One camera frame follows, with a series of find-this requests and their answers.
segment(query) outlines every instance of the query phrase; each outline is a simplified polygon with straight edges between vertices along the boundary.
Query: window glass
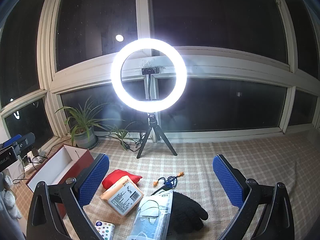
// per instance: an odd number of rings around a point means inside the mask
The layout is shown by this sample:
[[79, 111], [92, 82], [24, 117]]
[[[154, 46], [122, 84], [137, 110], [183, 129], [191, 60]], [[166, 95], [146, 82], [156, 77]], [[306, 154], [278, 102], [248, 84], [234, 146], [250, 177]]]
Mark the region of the window glass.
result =
[[19, 0], [5, 21], [0, 40], [1, 106], [39, 89], [36, 46], [44, 0]]
[[275, 0], [152, 0], [153, 36], [172, 46], [236, 49], [287, 63]]
[[317, 96], [296, 90], [288, 125], [312, 123]]
[[33, 146], [38, 149], [53, 137], [42, 99], [9, 115], [5, 118], [5, 122], [11, 137], [34, 133], [36, 141]]
[[61, 0], [57, 70], [118, 52], [138, 39], [136, 0]]
[[[146, 100], [143, 80], [123, 82], [123, 86], [133, 98], [137, 100]], [[134, 122], [127, 128], [128, 131], [146, 131], [148, 127], [147, 113], [136, 111], [123, 103], [116, 95], [112, 84], [81, 89], [61, 95], [64, 106], [71, 106], [78, 109], [79, 105], [84, 107], [84, 104], [89, 97], [91, 97], [90, 100], [94, 101], [94, 105], [110, 103], [103, 107], [103, 110], [96, 115], [96, 118], [115, 118], [118, 120], [104, 121], [104, 124], [111, 126], [116, 125], [119, 128], [124, 129], [128, 124]], [[72, 127], [75, 124], [75, 121], [72, 120], [70, 124]], [[104, 131], [98, 127], [95, 127], [94, 130]]]
[[298, 50], [298, 68], [319, 79], [316, 35], [303, 0], [285, 0], [293, 23]]
[[[159, 98], [175, 79], [158, 79]], [[226, 79], [188, 78], [180, 99], [161, 111], [166, 132], [217, 131], [278, 127], [286, 88]]]

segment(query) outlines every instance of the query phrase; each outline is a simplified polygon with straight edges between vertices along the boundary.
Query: window frame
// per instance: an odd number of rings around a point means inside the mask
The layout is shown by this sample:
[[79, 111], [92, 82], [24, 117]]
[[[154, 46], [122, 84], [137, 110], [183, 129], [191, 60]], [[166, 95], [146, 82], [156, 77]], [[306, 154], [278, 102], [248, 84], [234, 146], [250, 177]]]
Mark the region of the window frame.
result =
[[[170, 141], [204, 142], [239, 140], [280, 136], [292, 131], [307, 130], [312, 127], [319, 128], [320, 81], [298, 70], [297, 44], [292, 19], [285, 1], [276, 1], [284, 24], [288, 64], [232, 49], [197, 46], [180, 46], [175, 48], [185, 60], [189, 77], [227, 78], [287, 87], [287, 95], [279, 127], [234, 131], [166, 133]], [[57, 141], [70, 131], [70, 127], [64, 125], [64, 121], [66, 120], [64, 112], [59, 111], [55, 114], [55, 111], [62, 107], [60, 94], [111, 82], [110, 68], [116, 53], [89, 59], [64, 70], [56, 71], [55, 34], [60, 2], [61, 0], [45, 0], [41, 12], [37, 37], [37, 69], [40, 89], [14, 100], [3, 108], [0, 107], [0, 119], [4, 123], [7, 135], [9, 133], [4, 122], [4, 117], [8, 116], [9, 113], [19, 110], [28, 104], [28, 102], [31, 103], [43, 97], [45, 111], [54, 133], [54, 137], [49, 142]], [[138, 39], [151, 37], [149, 4], [149, 0], [136, 0]], [[315, 20], [308, 6], [307, 9], [313, 22], [320, 55], [320, 25]], [[152, 57], [150, 49], [135, 52], [127, 59], [126, 67], [123, 71], [124, 81], [144, 80], [146, 98], [148, 96], [148, 77], [141, 74], [139, 66], [147, 60], [154, 59], [156, 59], [157, 64], [162, 66], [160, 74], [151, 77], [151, 94], [153, 98], [157, 98], [157, 79], [175, 75], [173, 66], [167, 63], [165, 56]], [[296, 89], [318, 96], [312, 124], [288, 126]], [[156, 113], [156, 116], [161, 125], [160, 115]], [[131, 133], [131, 137], [137, 138], [139, 134]], [[156, 141], [153, 132], [150, 135], [149, 141]]]

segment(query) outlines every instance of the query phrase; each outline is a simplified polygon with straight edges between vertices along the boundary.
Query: red bag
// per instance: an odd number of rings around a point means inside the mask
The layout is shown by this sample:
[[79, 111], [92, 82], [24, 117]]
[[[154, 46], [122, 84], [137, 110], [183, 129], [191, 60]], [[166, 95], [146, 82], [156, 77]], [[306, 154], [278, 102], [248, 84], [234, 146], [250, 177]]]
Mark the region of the red bag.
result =
[[108, 189], [113, 184], [115, 184], [120, 178], [126, 175], [129, 176], [129, 178], [133, 181], [134, 184], [137, 184], [139, 180], [142, 179], [142, 176], [133, 175], [127, 171], [114, 170], [103, 179], [102, 185], [105, 189]]

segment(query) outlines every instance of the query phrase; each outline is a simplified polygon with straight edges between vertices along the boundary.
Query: ring light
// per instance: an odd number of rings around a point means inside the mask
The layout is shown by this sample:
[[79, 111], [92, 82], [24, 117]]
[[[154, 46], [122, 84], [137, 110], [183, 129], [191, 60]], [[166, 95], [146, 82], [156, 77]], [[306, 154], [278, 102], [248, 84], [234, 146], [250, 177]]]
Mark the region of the ring light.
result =
[[[138, 101], [132, 98], [122, 86], [121, 69], [123, 63], [130, 54], [141, 49], [159, 50], [173, 63], [177, 75], [176, 84], [170, 95], [165, 99], [157, 101]], [[141, 112], [153, 113], [169, 108], [180, 98], [187, 82], [187, 69], [181, 55], [174, 47], [164, 41], [145, 38], [129, 43], [117, 53], [111, 66], [111, 81], [116, 94], [126, 105]]]

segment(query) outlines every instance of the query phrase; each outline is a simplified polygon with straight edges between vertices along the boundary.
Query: metal bolt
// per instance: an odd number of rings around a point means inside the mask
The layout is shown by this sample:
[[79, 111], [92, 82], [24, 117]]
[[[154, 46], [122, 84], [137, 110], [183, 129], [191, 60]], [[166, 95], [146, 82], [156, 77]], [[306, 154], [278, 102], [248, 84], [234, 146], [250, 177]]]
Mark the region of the metal bolt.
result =
[[285, 185], [282, 182], [278, 182], [278, 187], [279, 188], [285, 188]]
[[254, 179], [247, 179], [248, 183], [256, 185], [257, 182]]
[[44, 186], [44, 181], [38, 182], [37, 187], [43, 187], [43, 186]]
[[67, 179], [66, 179], [66, 183], [67, 183], [67, 184], [71, 184], [71, 183], [74, 183], [75, 180], [76, 180], [75, 178], [67, 178]]

